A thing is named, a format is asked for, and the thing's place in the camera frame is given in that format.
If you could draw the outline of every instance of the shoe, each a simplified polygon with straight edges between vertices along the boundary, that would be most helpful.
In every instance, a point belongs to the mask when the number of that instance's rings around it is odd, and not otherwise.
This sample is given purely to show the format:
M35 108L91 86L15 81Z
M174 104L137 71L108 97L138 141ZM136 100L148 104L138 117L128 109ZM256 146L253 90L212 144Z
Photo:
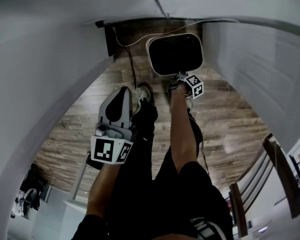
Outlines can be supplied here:
M171 91L174 90L174 89L176 89L180 83L184 83L185 86L186 86L185 97L190 97L190 96L192 96L192 89L191 89L191 87L187 84L187 82L185 81L185 78L187 78L187 77L188 77L188 74L178 74L177 76L175 76L175 77L171 80L171 82L170 82L170 84L169 84L169 86L168 86L168 90L167 90L168 95L169 95L170 98L171 98Z
M192 98L192 96L187 97L185 99L185 103L186 103L186 108L190 113L190 111L194 108L194 98Z
M151 93L145 85L139 85L135 89L135 96L139 106L141 106L144 102L151 101Z

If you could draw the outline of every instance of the wall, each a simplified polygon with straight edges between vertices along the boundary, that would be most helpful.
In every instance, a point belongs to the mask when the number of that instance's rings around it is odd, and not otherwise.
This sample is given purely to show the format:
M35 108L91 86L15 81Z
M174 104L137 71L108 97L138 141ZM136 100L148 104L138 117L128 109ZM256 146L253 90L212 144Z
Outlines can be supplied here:
M8 224L9 237L16 240L33 240L31 235L37 213L35 209L30 209L28 219L21 216L10 218Z
M7 240L18 240L18 239L15 239L13 236L8 234Z
M29 219L10 218L8 235L16 240L69 240L85 217L64 201L69 193L52 188L47 203L41 201L39 210L30 209Z
M207 64L262 118L286 154L300 150L300 36L252 24L207 23Z
M268 226L265 233L258 233L258 229ZM287 199L282 200L262 216L252 220L253 236L260 240L300 240L300 216L291 219Z
M160 0L175 18L257 17L300 26L300 0ZM153 0L0 0L32 15L76 22L162 17Z
M65 208L61 232L60 232L60 240L69 240L72 239L77 228L81 221L84 219L85 213L78 211L77 209L67 205Z
M52 188L47 203L41 202L33 225L32 236L36 240L59 240L69 194Z
M0 239L41 144L112 61L103 28L0 7Z

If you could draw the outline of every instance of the leg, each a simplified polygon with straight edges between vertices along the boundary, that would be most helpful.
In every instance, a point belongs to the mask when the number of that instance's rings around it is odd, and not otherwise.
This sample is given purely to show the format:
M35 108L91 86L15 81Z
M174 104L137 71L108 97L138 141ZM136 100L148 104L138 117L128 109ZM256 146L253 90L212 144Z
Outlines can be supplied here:
M145 218L149 211L152 192L151 152L157 109L150 97L141 101L140 110L132 118L138 130L132 149L121 166L111 202L108 218L109 232L113 239L130 236L131 239L147 231Z
M188 117L185 94L183 83L171 92L171 156L178 173L186 163L197 161L197 143Z
M187 123L190 125L190 129L195 138L194 150L195 158L197 158L200 151L200 143L203 141L202 133L194 118L189 112L187 112L184 93L182 99L184 101L184 107L177 107L176 104L174 104L174 107L172 107L172 118L176 109L184 109ZM183 131L183 129L183 124L178 122L177 130ZM155 203L155 213L159 215L156 217L155 221L158 224L158 228L166 229L166 231L161 232L161 234L167 234L171 230L175 233L185 234L187 229L184 227L183 218L181 217L180 213L181 203L178 191L179 173L173 161L171 150L172 148L169 148L167 151L160 171L154 180L153 188L157 195L153 197L153 201Z
M232 220L226 201L197 162L196 138L187 115L185 87L181 84L171 97L171 156L178 171L179 212L193 225L204 218L217 224L232 239Z
M103 165L92 184L86 215L97 215L105 219L119 170L119 164Z

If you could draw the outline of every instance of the black pants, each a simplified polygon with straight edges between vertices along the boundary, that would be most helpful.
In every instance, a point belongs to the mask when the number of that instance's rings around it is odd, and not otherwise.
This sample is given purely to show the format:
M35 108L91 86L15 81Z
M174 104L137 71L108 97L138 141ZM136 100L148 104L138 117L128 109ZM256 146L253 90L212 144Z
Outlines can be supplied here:
M115 183L107 218L112 239L152 239L169 233L192 235L191 225L183 223L180 218L179 174L172 160L171 148L155 180L152 180L151 155L157 117L156 107L147 104L132 119L138 135ZM198 156L202 134L191 115L189 120L196 138ZM201 169L200 184L213 187L210 178Z

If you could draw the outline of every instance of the sneaker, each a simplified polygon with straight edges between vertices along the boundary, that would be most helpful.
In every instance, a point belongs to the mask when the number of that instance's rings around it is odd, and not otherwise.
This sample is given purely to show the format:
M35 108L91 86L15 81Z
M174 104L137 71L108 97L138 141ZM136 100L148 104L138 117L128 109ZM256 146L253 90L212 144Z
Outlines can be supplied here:
M139 106L141 106L143 102L151 101L151 93L145 85L139 85L135 89L135 96Z
M185 84L185 87L186 87L186 93L185 93L185 96L186 97L190 97L192 96L192 89L191 87L187 84L187 82L185 81L185 78L187 78L189 75L188 74L178 74L177 76L175 76L169 86L168 86L168 95L169 97L171 98L171 91L176 89L178 87L178 85L180 83L184 83Z

